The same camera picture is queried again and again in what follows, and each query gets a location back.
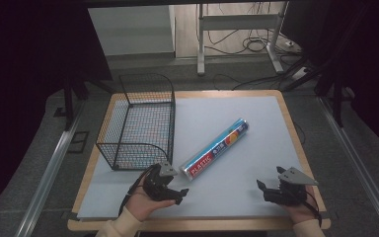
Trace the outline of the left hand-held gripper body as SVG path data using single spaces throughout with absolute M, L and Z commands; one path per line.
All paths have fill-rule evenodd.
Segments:
M 181 201 L 182 193 L 168 188 L 176 175 L 177 172 L 169 162 L 154 164 L 147 169 L 143 181 L 143 190 L 151 199 L 156 201 L 167 199 Z

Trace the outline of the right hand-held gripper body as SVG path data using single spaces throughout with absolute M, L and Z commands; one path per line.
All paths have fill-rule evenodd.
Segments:
M 268 189 L 265 201 L 295 206 L 302 204 L 307 199 L 306 186 L 318 186 L 319 183 L 307 176 L 302 171 L 291 167 L 283 174 L 278 174 L 279 186 L 277 189 Z

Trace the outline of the blue plastic wrap roll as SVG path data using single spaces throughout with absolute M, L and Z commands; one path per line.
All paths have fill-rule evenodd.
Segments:
M 181 165 L 180 170 L 190 181 L 193 180 L 245 135 L 248 130 L 249 124 L 242 118 L 237 119 L 203 149 Z

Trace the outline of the black wire mesh basket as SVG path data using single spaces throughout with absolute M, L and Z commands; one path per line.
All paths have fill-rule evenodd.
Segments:
M 161 74 L 122 75 L 96 146 L 114 171 L 172 163 L 175 117 L 175 89 L 169 78 Z

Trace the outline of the person's right hand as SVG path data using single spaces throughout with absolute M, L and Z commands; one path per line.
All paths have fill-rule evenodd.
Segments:
M 283 206 L 282 208 L 286 210 L 289 214 L 290 219 L 294 224 L 300 223 L 310 219 L 316 219 L 316 214 L 314 211 L 317 209 L 315 202 L 315 195 L 312 186 L 306 186 L 305 190 L 307 192 L 307 203 L 310 207 L 307 207 L 304 204 L 297 206 Z

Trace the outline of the person's left hand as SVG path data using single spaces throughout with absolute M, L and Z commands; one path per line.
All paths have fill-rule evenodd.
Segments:
M 176 203 L 174 199 L 156 201 L 150 198 L 142 187 L 137 187 L 130 196 L 125 208 L 140 222 L 143 222 L 150 214 L 160 208 L 166 208 Z

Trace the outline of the light blue table mat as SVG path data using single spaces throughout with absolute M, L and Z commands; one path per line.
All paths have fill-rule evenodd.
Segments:
M 278 186 L 276 168 L 301 167 L 287 122 L 275 96 L 189 98 L 176 101 L 173 166 L 179 168 L 237 119 L 249 129 L 199 176 L 179 173 L 174 190 L 189 192 L 179 205 L 153 213 L 156 218 L 283 216 L 257 186 Z

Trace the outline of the black metal stand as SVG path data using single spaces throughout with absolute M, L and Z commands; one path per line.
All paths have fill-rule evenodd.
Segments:
M 326 97 L 330 91 L 332 96 L 332 116 L 336 124 L 343 127 L 341 119 L 341 103 L 344 101 L 342 93 L 343 79 L 341 76 L 341 52 L 334 52 L 322 65 L 312 69 L 304 76 L 285 86 L 282 91 L 288 92 L 306 82 L 318 78 L 314 92 L 318 97 Z
M 73 96 L 76 96 L 80 102 L 86 101 L 89 98 L 90 92 L 86 87 L 86 83 L 91 83 L 109 94 L 115 93 L 114 88 L 86 74 L 66 76 L 63 79 L 64 108 L 59 108 L 54 114 L 56 117 L 65 117 L 65 131 L 73 126 L 74 119 L 77 118 L 77 115 L 74 113 Z

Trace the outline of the white power strip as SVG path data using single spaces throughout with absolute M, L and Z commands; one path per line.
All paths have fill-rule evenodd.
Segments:
M 301 67 L 297 72 L 295 72 L 295 73 L 291 76 L 291 79 L 292 79 L 293 81 L 296 81 L 296 80 L 302 78 L 303 76 L 305 76 L 309 71 L 310 71 L 309 68 L 307 68 L 307 67 Z

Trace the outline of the grey cabinet panel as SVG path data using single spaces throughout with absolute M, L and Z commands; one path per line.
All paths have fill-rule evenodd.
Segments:
M 107 56 L 175 51 L 171 5 L 89 8 L 88 12 Z

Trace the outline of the silver metal floor rail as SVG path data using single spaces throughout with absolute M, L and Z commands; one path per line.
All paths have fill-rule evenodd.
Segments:
M 48 195 L 54 184 L 55 178 L 61 167 L 69 144 L 77 129 L 81 115 L 83 114 L 85 101 L 80 101 L 73 111 L 73 121 L 63 130 L 60 138 L 54 148 L 54 151 L 47 163 L 46 169 L 38 183 L 38 187 L 30 201 L 30 204 L 24 214 L 24 217 L 15 233 L 15 237 L 31 237 L 37 225 L 39 216 L 46 203 Z
M 369 197 L 372 205 L 379 215 L 379 188 L 366 169 L 344 128 L 341 127 L 334 119 L 333 110 L 331 109 L 330 103 L 324 98 L 318 98 L 318 102 L 322 106 L 325 117 L 327 118 L 329 125 L 334 131 L 334 134 L 340 141 L 341 147 L 346 154 L 346 157 L 351 162 L 352 169 L 354 170 L 358 180 L 365 189 L 367 196 Z

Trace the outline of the white metal desk frame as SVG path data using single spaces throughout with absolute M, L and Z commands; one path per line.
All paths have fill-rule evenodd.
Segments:
M 197 74 L 203 76 L 205 73 L 204 32 L 230 30 L 272 30 L 273 36 L 265 44 L 265 49 L 275 72 L 282 74 L 283 68 L 276 56 L 275 47 L 287 6 L 288 2 L 284 1 L 276 14 L 208 16 L 203 14 L 203 5 L 199 4 Z

